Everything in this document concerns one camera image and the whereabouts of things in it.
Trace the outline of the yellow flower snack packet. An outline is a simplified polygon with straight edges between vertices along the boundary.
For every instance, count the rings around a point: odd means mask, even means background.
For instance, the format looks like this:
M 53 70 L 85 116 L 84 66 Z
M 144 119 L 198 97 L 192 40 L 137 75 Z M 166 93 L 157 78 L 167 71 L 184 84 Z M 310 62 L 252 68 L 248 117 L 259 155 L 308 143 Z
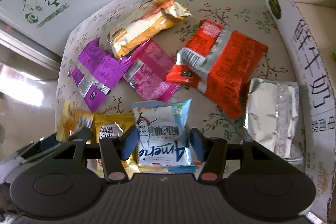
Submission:
M 91 128 L 93 119 L 93 113 L 74 108 L 70 100 L 66 100 L 57 127 L 56 140 L 65 141 L 82 128 Z

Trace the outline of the red orange snack packet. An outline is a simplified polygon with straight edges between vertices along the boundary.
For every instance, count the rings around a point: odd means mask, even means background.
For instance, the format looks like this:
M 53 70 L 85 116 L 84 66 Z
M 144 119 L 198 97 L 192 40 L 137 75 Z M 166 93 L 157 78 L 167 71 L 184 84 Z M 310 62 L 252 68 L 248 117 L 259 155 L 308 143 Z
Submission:
M 238 119 L 243 113 L 242 88 L 268 49 L 249 36 L 203 19 L 178 51 L 166 81 L 197 89 L 228 118 Z

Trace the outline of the cardboard milk box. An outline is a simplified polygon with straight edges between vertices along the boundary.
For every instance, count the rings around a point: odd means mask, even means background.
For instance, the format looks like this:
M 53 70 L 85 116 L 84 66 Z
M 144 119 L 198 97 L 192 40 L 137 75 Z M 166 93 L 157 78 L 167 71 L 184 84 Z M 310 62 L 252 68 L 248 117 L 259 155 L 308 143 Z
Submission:
M 303 108 L 305 170 L 314 181 L 311 208 L 335 222 L 335 0 L 266 0 L 290 55 Z

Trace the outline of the yellow waffle snack packet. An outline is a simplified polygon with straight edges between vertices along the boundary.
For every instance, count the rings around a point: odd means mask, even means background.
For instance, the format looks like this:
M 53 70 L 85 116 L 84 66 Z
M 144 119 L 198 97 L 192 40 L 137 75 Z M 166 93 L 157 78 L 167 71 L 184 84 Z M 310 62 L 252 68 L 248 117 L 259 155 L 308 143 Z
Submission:
M 127 138 L 124 137 L 127 131 L 135 129 L 132 114 L 97 114 L 94 116 L 93 129 L 97 143 L 101 139 L 112 141 L 128 178 L 132 178 L 135 173 L 139 173 L 136 163 L 137 133 L 134 131 Z

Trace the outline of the floral table cloth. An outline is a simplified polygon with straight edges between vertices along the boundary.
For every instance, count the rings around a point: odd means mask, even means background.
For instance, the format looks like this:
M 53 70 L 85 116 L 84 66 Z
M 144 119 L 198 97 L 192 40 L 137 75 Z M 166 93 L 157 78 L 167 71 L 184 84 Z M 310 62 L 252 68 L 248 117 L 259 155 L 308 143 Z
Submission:
M 108 34 L 135 9 L 151 0 L 116 0 L 80 23 L 70 34 L 58 79 L 55 122 L 58 127 L 64 102 L 70 100 L 74 108 L 90 112 L 74 80 L 68 76 L 85 46 L 99 38 L 103 48 L 109 48 Z M 171 57 L 188 42 L 197 31 L 199 22 L 210 20 L 232 28 L 268 46 L 267 53 L 253 72 L 254 78 L 294 81 L 295 75 L 285 44 L 276 23 L 268 11 L 265 0 L 176 0 L 191 12 L 183 22 L 161 31 L 154 41 Z M 206 137 L 219 137 L 238 144 L 245 137 L 244 118 L 231 119 L 214 102 L 195 88 L 182 85 L 164 103 L 191 99 L 187 126 L 195 127 Z M 99 114 L 131 113 L 132 104 L 144 101 L 125 81 L 120 80 L 98 109 Z

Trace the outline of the purple snack packet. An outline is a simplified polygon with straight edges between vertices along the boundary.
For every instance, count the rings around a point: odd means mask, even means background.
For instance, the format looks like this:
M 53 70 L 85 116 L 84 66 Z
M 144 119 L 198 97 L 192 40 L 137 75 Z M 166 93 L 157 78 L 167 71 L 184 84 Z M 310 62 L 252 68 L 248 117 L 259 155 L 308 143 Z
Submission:
M 88 109 L 95 113 L 131 65 L 128 58 L 116 59 L 100 48 L 100 39 L 96 38 L 82 50 L 68 76 L 74 80 Z

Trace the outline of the silver foil snack packet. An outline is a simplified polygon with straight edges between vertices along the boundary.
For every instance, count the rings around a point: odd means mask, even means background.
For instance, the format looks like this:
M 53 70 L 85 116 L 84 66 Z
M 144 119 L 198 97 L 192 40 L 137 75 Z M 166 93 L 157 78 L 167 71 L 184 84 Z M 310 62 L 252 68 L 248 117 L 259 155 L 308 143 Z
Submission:
M 293 143 L 299 120 L 299 84 L 254 78 L 250 81 L 244 129 L 254 140 L 292 165 L 303 164 Z

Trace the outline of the pink snack packet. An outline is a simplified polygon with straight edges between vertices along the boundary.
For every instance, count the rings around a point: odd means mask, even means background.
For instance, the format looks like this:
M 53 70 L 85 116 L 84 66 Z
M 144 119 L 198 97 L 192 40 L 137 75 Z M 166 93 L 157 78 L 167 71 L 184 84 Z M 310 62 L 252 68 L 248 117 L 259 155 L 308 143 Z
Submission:
M 132 66 L 124 80 L 144 100 L 167 102 L 180 85 L 166 81 L 175 61 L 153 39 L 142 43 L 129 56 Z

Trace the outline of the light blue Ameria packet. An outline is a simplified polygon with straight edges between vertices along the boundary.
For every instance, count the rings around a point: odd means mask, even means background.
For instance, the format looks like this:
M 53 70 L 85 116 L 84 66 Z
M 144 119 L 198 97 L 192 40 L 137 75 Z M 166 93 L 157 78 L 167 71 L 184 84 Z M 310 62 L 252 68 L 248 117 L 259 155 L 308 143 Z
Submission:
M 191 99 L 132 104 L 138 130 L 137 165 L 142 173 L 194 173 L 186 122 Z

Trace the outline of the orange white bread packet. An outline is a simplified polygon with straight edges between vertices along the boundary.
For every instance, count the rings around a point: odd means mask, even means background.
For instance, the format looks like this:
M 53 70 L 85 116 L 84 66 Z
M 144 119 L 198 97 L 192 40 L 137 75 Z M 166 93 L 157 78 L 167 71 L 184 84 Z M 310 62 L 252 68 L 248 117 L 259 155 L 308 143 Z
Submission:
M 191 16 L 176 0 L 151 0 L 116 24 L 108 38 L 112 53 L 120 59 L 163 30 Z

